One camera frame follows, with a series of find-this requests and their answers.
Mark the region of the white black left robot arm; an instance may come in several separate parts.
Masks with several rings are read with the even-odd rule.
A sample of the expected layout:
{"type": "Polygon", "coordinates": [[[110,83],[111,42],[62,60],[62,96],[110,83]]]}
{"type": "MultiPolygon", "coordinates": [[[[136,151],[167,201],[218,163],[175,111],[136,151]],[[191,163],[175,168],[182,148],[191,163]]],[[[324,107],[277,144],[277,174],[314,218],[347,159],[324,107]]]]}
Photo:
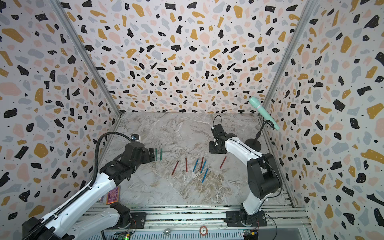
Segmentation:
{"type": "Polygon", "coordinates": [[[102,213],[79,222],[79,218],[101,197],[115,189],[124,180],[130,180],[142,164],[155,161],[153,148],[140,142],[130,142],[125,151],[101,168],[96,178],[41,219],[30,218],[23,223],[24,240],[86,240],[105,229],[126,230],[145,221],[133,218],[129,208],[116,202],[102,213]]]}

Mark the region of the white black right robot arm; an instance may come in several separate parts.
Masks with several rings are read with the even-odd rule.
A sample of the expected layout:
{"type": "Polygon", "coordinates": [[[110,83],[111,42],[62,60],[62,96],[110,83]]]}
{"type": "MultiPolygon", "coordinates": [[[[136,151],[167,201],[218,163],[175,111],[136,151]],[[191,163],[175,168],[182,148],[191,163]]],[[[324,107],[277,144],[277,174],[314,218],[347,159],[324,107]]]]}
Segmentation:
{"type": "Polygon", "coordinates": [[[230,153],[247,167],[250,192],[239,210],[244,225],[251,225],[259,215],[263,204],[278,197],[282,192],[282,181],[272,154],[261,153],[261,143],[255,139],[242,142],[237,137],[217,138],[209,142],[211,154],[230,153]]]}

